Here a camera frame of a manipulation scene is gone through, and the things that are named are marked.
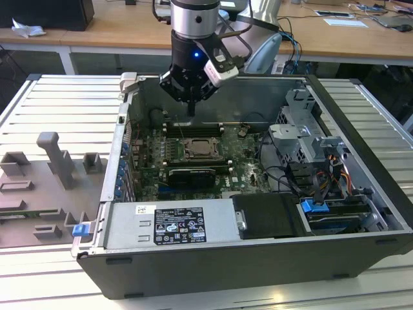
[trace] desk leg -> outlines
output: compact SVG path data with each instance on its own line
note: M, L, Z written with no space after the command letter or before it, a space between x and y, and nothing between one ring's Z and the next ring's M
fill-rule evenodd
M116 64L117 70L122 69L122 61L121 61L121 56L119 54L115 54L115 64Z
M62 49L58 52L60 55L60 60L62 61L63 68L66 74L77 74L76 64L72 59L72 54L68 46L62 46Z

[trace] power supply label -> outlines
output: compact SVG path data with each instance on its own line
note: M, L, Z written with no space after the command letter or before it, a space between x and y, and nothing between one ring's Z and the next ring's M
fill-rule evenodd
M156 209L154 229L156 245L207 242L203 208Z

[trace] blue cable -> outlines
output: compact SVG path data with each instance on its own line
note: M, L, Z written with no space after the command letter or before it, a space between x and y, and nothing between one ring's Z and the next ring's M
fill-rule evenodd
M291 74L294 73L296 68L298 67L298 59L299 59L299 49L296 40L294 40L291 36L286 34L285 32L280 32L282 36L285 36L287 39L291 41L291 43L294 45L294 48L296 49L296 60L294 61L294 66L292 67Z

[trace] paper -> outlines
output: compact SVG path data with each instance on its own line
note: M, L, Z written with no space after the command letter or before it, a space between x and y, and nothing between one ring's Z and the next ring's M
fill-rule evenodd
M154 214L156 205L137 205L135 208L136 214Z
M46 32L40 26L26 26L18 23L14 19L13 25L14 26L12 27L12 30L19 36L25 37L26 39L29 36L43 36L46 34Z
M235 3L234 2L230 2L230 1L221 1L221 5L222 6L229 6L231 8L235 8Z
M330 26L345 26L345 27L362 27L368 28L368 26L361 21L349 21L346 19L326 19L325 22Z

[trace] motherboard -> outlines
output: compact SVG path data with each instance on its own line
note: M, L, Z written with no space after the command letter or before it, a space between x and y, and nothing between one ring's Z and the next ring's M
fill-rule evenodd
M235 125L144 129L132 140L139 202L270 192L257 158L259 133Z

